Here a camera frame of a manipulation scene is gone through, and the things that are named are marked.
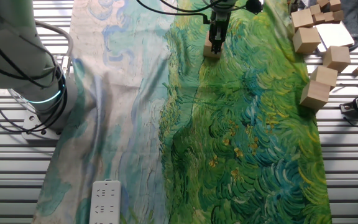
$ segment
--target metal grating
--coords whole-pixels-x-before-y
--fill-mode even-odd
[[[34,1],[34,14],[40,21],[69,31],[72,7],[73,1]],[[43,28],[38,32],[51,53],[66,52],[63,36]],[[322,62],[317,55],[308,55],[305,60],[309,72]],[[334,224],[358,224],[358,128],[344,121],[339,111],[340,103],[358,96],[358,77],[351,74],[358,66],[358,49],[351,52],[351,61],[338,76],[329,103],[317,114]],[[0,102],[9,118],[23,122],[24,109],[4,91],[0,92]],[[31,222],[54,149],[53,144],[29,144],[20,134],[0,128],[0,223]]]

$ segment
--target green swirled fabric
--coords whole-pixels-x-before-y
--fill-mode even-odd
[[[299,106],[306,66],[293,52],[287,4],[236,11],[219,61],[207,27],[176,17],[162,163],[171,223],[330,223],[313,112]],[[201,3],[179,1],[181,7]]]
[[[122,224],[331,223],[316,118],[299,105],[309,79],[287,2],[264,3],[258,15],[232,13],[212,60],[200,16],[76,0],[78,99],[33,223],[89,224],[92,184],[105,179],[122,184]]]

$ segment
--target power strip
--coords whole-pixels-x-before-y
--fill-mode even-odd
[[[119,224],[120,204],[120,181],[105,180],[94,182],[89,224]]]

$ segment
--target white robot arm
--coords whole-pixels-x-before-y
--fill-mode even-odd
[[[42,125],[22,128],[23,133],[61,131],[77,94],[74,80],[65,76],[72,47],[61,67],[42,45],[35,26],[31,0],[0,0],[0,88],[13,89],[35,108]]]

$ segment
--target stacked wooden blocks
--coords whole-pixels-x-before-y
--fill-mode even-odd
[[[328,6],[329,12],[321,12],[322,9]],[[313,53],[321,42],[317,30],[306,29],[312,29],[314,25],[327,22],[340,23],[344,19],[344,13],[341,10],[341,0],[317,0],[317,5],[310,6],[309,9],[293,12],[291,16],[295,32],[293,38],[295,52],[304,54]]]
[[[293,44],[296,53],[311,54],[320,44],[319,34],[313,25],[322,23],[339,23],[344,19],[340,0],[317,0],[317,5],[298,12],[293,12],[292,24],[295,35]],[[330,11],[321,12],[326,7]],[[331,46],[323,57],[323,65],[318,66],[310,76],[310,82],[304,87],[300,105],[320,110],[329,98],[329,92],[336,86],[338,73],[351,63],[348,47]]]

